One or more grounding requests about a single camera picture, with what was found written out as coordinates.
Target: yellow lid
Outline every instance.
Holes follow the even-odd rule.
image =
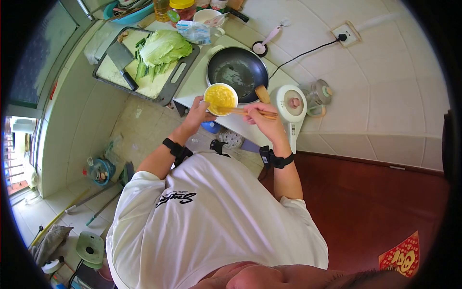
[[[184,9],[194,5],[195,0],[170,0],[170,7],[174,9]]]

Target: cooking oil bottle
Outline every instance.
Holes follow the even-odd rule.
[[[159,22],[169,22],[170,18],[167,15],[167,11],[170,10],[169,0],[153,0],[153,3],[156,20]]]

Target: beaten egg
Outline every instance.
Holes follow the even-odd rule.
[[[207,89],[204,101],[210,103],[208,110],[219,116],[228,114],[219,107],[235,107],[234,92],[224,85],[211,86]]]

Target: hand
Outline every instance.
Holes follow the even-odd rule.
[[[244,116],[243,120],[248,124],[256,124],[258,126],[258,129],[260,129],[260,131],[272,142],[274,154],[276,156],[288,157],[292,151],[281,119],[279,116],[275,120],[265,118],[257,109],[261,111],[278,112],[272,105],[257,102],[244,107],[244,110],[249,115]]]
[[[211,113],[206,112],[207,107],[209,107],[210,103],[202,102],[204,100],[204,96],[198,96],[194,98],[193,105],[189,110],[188,115],[184,122],[180,125],[183,132],[188,135],[188,137],[192,136],[197,132],[201,123],[203,122],[210,122],[214,121],[217,118],[213,116]]]

